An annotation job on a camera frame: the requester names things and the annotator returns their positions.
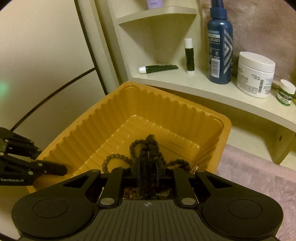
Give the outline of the orange plastic tray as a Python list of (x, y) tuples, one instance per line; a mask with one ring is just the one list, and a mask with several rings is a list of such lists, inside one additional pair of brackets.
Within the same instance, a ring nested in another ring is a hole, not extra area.
[(65, 165), (65, 176), (42, 175), (30, 193), (88, 170), (101, 169), (112, 154), (130, 155), (130, 145), (153, 135), (167, 162), (182, 159), (190, 168), (214, 173), (231, 121), (171, 93), (126, 82), (93, 105), (43, 150), (40, 160)]

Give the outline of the mauve towel on bed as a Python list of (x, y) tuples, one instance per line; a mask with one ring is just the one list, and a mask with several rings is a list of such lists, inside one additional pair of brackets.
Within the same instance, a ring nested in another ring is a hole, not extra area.
[(283, 222), (276, 237), (295, 240), (294, 170), (226, 145), (216, 174), (276, 200), (283, 209)]

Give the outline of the dark green lying tube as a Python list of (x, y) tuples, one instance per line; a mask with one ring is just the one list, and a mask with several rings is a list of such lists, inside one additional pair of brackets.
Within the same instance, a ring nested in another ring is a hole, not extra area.
[(140, 67), (138, 69), (138, 72), (139, 74), (149, 74), (149, 73), (176, 70), (176, 69), (178, 69), (177, 65), (149, 65), (149, 66)]

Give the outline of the green white lip balm stick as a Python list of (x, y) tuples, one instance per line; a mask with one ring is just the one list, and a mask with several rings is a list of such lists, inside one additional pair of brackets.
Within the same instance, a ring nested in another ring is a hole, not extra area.
[(187, 73), (193, 74), (195, 72), (193, 40), (192, 38), (185, 38), (184, 42)]

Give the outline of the white cream jar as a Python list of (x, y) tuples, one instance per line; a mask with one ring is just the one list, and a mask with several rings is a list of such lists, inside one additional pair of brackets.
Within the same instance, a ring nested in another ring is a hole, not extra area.
[(238, 60), (237, 87), (256, 98), (266, 98), (271, 90), (275, 62), (260, 54), (241, 51)]

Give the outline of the small green white jar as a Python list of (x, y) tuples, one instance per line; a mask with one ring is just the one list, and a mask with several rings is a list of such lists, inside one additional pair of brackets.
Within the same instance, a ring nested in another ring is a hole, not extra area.
[(284, 106), (290, 106), (294, 94), (295, 86), (288, 80), (281, 79), (276, 99)]

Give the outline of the white corner shelf unit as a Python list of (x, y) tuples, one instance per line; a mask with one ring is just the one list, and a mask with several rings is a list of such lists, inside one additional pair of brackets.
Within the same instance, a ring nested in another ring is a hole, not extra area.
[[(200, 1), (95, 1), (118, 81), (158, 87), (226, 115), (232, 121), (228, 144), (288, 168), (295, 168), (295, 104), (284, 106), (273, 90), (266, 98), (244, 94), (233, 78), (220, 85), (208, 79)], [(195, 72), (187, 73), (185, 38), (192, 38)], [(139, 74), (149, 65), (178, 69)]]

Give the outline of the blue spray bottle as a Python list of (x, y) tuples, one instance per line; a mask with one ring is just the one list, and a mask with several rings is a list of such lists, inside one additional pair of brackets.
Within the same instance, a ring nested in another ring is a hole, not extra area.
[(211, 4), (211, 19), (207, 23), (209, 79), (217, 84), (228, 84), (232, 70), (233, 27), (223, 1), (211, 1)]

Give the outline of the purple jar on upper shelf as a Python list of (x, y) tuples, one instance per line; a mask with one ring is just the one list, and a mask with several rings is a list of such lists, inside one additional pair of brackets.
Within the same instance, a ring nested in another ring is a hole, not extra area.
[(148, 9), (156, 9), (163, 7), (163, 0), (146, 0)]

